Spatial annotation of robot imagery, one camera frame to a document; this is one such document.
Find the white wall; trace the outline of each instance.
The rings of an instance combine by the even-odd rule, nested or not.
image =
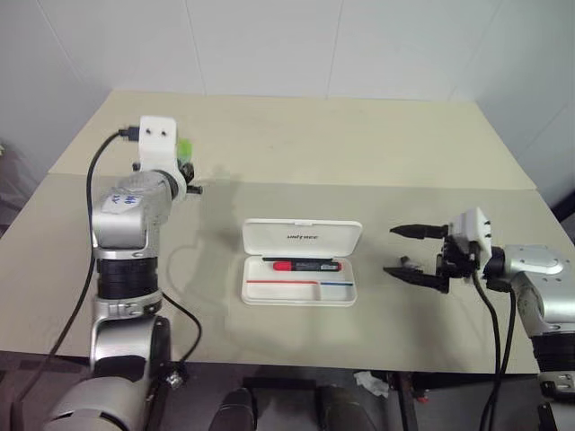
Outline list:
[[[29,196],[111,88],[463,99],[553,204],[575,187],[573,18],[572,0],[4,0],[0,172]]]

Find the table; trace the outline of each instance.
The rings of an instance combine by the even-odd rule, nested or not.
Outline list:
[[[48,351],[87,269],[88,161],[115,128],[146,113],[174,116],[181,136],[192,137],[205,190],[173,209],[162,230],[158,268],[161,288],[204,326],[191,360],[490,373],[491,321],[473,287],[456,281],[451,293],[442,295],[388,276],[383,265],[396,264],[403,254],[431,271],[440,246],[389,229],[410,222],[442,224],[479,206],[492,220],[496,244],[545,243],[575,258],[533,183],[472,103],[113,92],[0,241],[1,350]],[[325,151],[332,152],[330,166]],[[94,194],[129,173],[136,157],[134,144],[112,145]],[[291,161],[291,168],[280,159]],[[360,221],[364,232],[350,257],[356,304],[336,309],[242,303],[247,255],[241,225],[248,217]],[[488,296],[504,331],[508,298]],[[172,321],[177,357],[195,330],[169,304],[162,314]],[[60,353],[88,355],[90,325],[86,305]],[[520,324],[508,372],[537,372]]]

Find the cable connector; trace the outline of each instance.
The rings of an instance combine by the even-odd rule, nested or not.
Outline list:
[[[120,136],[127,137],[128,141],[137,142],[140,139],[140,127],[130,126],[128,128],[121,128],[118,130]]]

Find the black cable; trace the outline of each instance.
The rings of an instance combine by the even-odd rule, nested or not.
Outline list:
[[[495,339],[495,374],[493,377],[493,388],[495,388],[495,384],[497,382],[497,379],[499,378],[501,371],[500,325],[497,319],[497,313],[495,312],[495,308],[493,308],[493,304],[491,303],[485,292],[483,292],[483,288],[481,283],[479,282],[479,276],[477,274],[477,271],[472,273],[472,280],[473,285],[475,286],[475,290],[482,298],[482,301],[489,310],[489,314],[491,316],[491,326],[493,327],[493,338]],[[490,399],[487,399],[485,407],[483,408],[482,419],[479,425],[480,431],[483,431],[483,429],[485,428],[485,423],[487,422],[487,417],[489,415],[490,409],[491,409]]]
[[[189,312],[188,310],[186,310],[183,306],[179,305],[178,303],[176,303],[170,296],[168,296],[166,293],[162,293],[162,296],[164,297],[164,299],[170,303],[171,305],[173,305],[175,308],[177,308],[178,310],[180,310],[181,312],[183,312],[186,316],[188,316],[190,319],[193,320],[193,322],[196,324],[196,326],[198,327],[198,335],[196,336],[196,340],[194,341],[194,344],[191,345],[190,349],[181,357],[181,359],[178,361],[178,363],[180,365],[184,365],[186,360],[190,357],[190,355],[194,352],[194,350],[196,350],[196,347],[199,344],[199,341],[201,340],[201,335],[202,335],[202,328],[201,328],[201,323],[199,322],[198,318],[196,316],[193,315],[193,313]]]
[[[93,176],[93,171],[94,171],[94,168],[96,167],[96,163],[98,163],[98,159],[100,158],[100,156],[102,155],[102,153],[106,149],[106,147],[111,143],[111,141],[113,141],[118,136],[125,136],[125,135],[126,135],[125,130],[119,130],[118,132],[116,132],[113,135],[111,135],[110,137],[108,137],[108,139],[106,139],[103,142],[103,144],[100,146],[98,151],[96,151],[96,154],[93,156],[92,162],[90,163],[90,167],[88,168],[88,174],[86,176],[86,205],[88,208],[88,224],[90,227],[90,243],[92,243],[92,176]],[[80,309],[82,308],[82,305],[84,303],[84,299],[85,299],[86,295],[88,294],[88,289],[90,287],[90,280],[92,279],[93,268],[94,268],[94,264],[95,264],[95,258],[93,256],[93,247],[92,246],[90,247],[90,250],[91,250],[91,253],[90,253],[90,264],[88,266],[88,273],[86,274],[86,279],[84,281],[84,287],[82,288],[82,292],[80,293],[80,296],[78,297],[78,300],[75,303],[75,307],[74,307],[74,310],[72,311],[72,314],[70,314],[70,317],[68,317],[68,320],[66,321],[66,325],[64,325],[64,328],[62,329],[62,331],[58,335],[56,342],[54,343],[54,345],[52,346],[52,348],[50,349],[50,351],[48,352],[46,357],[44,357],[44,360],[40,364],[40,367],[38,367],[38,369],[36,370],[34,375],[26,383],[26,386],[24,386],[24,389],[22,389],[20,391],[20,393],[18,393],[18,395],[16,395],[16,397],[14,397],[14,400],[12,402],[12,406],[10,408],[10,428],[12,429],[12,431],[23,431],[23,429],[24,429],[24,415],[23,415],[22,402],[23,402],[24,398],[26,397],[26,395],[28,395],[28,393],[31,391],[31,389],[34,387],[34,385],[38,382],[38,380],[40,379],[40,377],[42,376],[42,374],[46,370],[46,366],[48,365],[48,363],[52,360],[54,355],[60,349],[62,342],[66,338],[67,333],[70,331],[70,327],[74,323],[76,316],[78,315],[78,313],[80,312]]]
[[[517,298],[515,297],[515,292],[509,290],[509,325],[507,329],[507,339],[505,340],[505,349],[503,352],[503,360],[501,361],[500,374],[497,377],[497,381],[493,384],[493,389],[491,390],[491,395],[488,399],[488,403],[491,403],[491,417],[489,420],[489,430],[493,429],[493,423],[495,421],[495,410],[497,407],[497,400],[499,397],[499,390],[502,383],[503,376],[507,371],[507,365],[509,363],[509,354],[511,352],[511,343],[513,342],[513,329],[515,328],[515,315],[517,310]]]

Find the robotic arm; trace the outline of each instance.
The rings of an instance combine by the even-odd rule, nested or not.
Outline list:
[[[444,241],[435,275],[423,274],[413,265],[384,268],[394,277],[446,294],[450,278],[470,277],[479,271],[487,279],[488,289],[513,289],[541,371],[542,393],[553,401],[539,409],[541,429],[574,429],[575,278],[571,263],[541,245],[492,247],[491,222],[479,208],[443,226],[411,224],[391,232]]]
[[[160,226],[187,191],[193,167],[177,159],[173,119],[140,121],[139,172],[121,180],[95,206],[93,254],[98,293],[93,299],[92,378],[53,409],[46,431],[151,429],[160,391],[182,383],[171,367],[170,322],[157,285]]]

